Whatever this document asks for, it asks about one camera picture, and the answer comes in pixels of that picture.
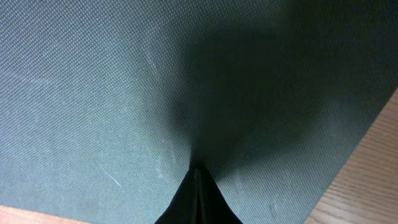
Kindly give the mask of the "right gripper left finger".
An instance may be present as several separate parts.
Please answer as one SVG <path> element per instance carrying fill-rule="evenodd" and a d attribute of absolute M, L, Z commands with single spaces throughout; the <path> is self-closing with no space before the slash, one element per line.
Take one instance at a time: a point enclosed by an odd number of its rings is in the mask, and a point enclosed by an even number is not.
<path fill-rule="evenodd" d="M 198 171 L 190 169 L 165 212 L 155 224 L 195 224 L 198 210 Z"/>

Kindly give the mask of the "dark green box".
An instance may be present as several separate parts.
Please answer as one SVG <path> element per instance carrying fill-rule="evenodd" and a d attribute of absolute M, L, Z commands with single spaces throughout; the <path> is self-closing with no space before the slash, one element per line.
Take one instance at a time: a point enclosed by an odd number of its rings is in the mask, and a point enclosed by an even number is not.
<path fill-rule="evenodd" d="M 2 1 L 1 203 L 154 223 L 198 161 L 300 223 L 396 88 L 396 1 Z"/>

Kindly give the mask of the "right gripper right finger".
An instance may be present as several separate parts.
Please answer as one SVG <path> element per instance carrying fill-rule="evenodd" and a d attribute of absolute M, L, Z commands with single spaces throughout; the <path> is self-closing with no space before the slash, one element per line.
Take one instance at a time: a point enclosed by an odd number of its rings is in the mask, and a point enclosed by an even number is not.
<path fill-rule="evenodd" d="M 242 224 L 207 169 L 198 169 L 198 223 Z"/>

